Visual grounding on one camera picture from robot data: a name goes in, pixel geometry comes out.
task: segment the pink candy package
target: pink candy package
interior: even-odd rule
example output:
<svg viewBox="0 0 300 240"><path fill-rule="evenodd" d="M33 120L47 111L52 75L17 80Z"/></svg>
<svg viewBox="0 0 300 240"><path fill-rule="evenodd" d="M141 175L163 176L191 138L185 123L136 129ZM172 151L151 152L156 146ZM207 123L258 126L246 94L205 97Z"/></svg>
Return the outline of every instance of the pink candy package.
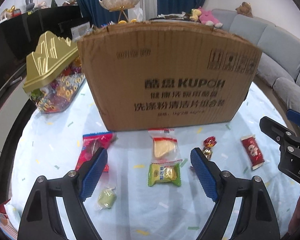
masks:
<svg viewBox="0 0 300 240"><path fill-rule="evenodd" d="M84 134L82 136L82 149L75 170L77 171L84 162L91 160L92 156L95 154L99 147L107 149L110 144L116 139L116 137L116 133L113 132ZM108 164L106 164L103 172L108 171L109 166Z"/></svg>

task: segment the green wrapper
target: green wrapper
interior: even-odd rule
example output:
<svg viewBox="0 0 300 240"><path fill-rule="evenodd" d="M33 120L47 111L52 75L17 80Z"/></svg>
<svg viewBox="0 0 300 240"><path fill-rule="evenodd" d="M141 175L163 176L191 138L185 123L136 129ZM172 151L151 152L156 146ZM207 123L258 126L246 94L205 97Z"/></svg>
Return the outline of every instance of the green wrapper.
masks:
<svg viewBox="0 0 300 240"><path fill-rule="evenodd" d="M180 164L164 165L152 163L149 168L148 186L156 183L172 182L174 185L181 186Z"/></svg>

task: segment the blue gripper pad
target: blue gripper pad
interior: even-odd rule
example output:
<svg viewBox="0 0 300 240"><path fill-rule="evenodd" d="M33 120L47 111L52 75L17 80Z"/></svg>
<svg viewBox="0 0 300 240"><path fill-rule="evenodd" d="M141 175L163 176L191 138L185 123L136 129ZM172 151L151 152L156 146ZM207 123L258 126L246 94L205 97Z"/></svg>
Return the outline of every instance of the blue gripper pad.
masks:
<svg viewBox="0 0 300 240"><path fill-rule="evenodd" d="M288 109L286 116L289 121L294 122L297 126L300 127L300 113L292 109Z"/></svg>
<svg viewBox="0 0 300 240"><path fill-rule="evenodd" d="M219 174L221 171L214 162L207 160L199 148L191 151L190 160L206 196L217 202L219 200L221 184Z"/></svg>
<svg viewBox="0 0 300 240"><path fill-rule="evenodd" d="M88 197L91 197L94 189L96 188L103 169L108 162L107 150L102 148L102 151L99 153L99 156L96 158L96 160L94 160L92 164L89 163L91 161L93 161L93 157L90 161L83 163L79 169L80 174L80 172L84 171L89 164L91 165L90 169L86 172L86 175L82 179L81 192L79 193L79 198L82 202L84 202Z"/></svg>

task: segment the candy wrapper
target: candy wrapper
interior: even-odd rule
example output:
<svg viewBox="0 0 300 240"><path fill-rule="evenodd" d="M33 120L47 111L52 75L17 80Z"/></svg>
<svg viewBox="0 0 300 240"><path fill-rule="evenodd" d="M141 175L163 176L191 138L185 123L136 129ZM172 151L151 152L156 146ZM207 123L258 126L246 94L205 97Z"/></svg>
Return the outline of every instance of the candy wrapper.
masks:
<svg viewBox="0 0 300 240"><path fill-rule="evenodd" d="M90 133L82 136L83 143L81 153L75 170L77 171L82 163L91 160L92 156L98 150L99 147L107 149L110 144L116 139L116 133L113 132L101 132L101 133ZM108 172L109 166L106 164L103 172Z"/></svg>
<svg viewBox="0 0 300 240"><path fill-rule="evenodd" d="M177 163L182 160L173 129L152 129L149 134L153 140L152 163Z"/></svg>
<svg viewBox="0 0 300 240"><path fill-rule="evenodd" d="M156 164L152 163L149 168L148 186L156 183L172 182L176 186L181 186L180 164Z"/></svg>
<svg viewBox="0 0 300 240"><path fill-rule="evenodd" d="M100 192L97 209L111 208L117 199L114 188L105 188Z"/></svg>
<svg viewBox="0 0 300 240"><path fill-rule="evenodd" d="M203 149L202 152L206 156L206 158L211 160L212 150L211 148L217 144L216 138L214 136L210 136L203 141Z"/></svg>
<svg viewBox="0 0 300 240"><path fill-rule="evenodd" d="M255 135L248 135L241 137L241 142L246 149L247 154L252 163L252 169L255 170L263 165L265 160L256 142Z"/></svg>

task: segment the gold lid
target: gold lid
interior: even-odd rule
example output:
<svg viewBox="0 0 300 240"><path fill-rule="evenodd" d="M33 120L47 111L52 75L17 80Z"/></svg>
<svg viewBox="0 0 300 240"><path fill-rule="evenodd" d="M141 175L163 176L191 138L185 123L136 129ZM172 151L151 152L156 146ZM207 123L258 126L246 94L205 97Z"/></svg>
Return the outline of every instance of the gold lid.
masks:
<svg viewBox="0 0 300 240"><path fill-rule="evenodd" d="M45 32L35 51L26 58L27 77L23 90L29 93L48 85L78 56L76 42Z"/></svg>

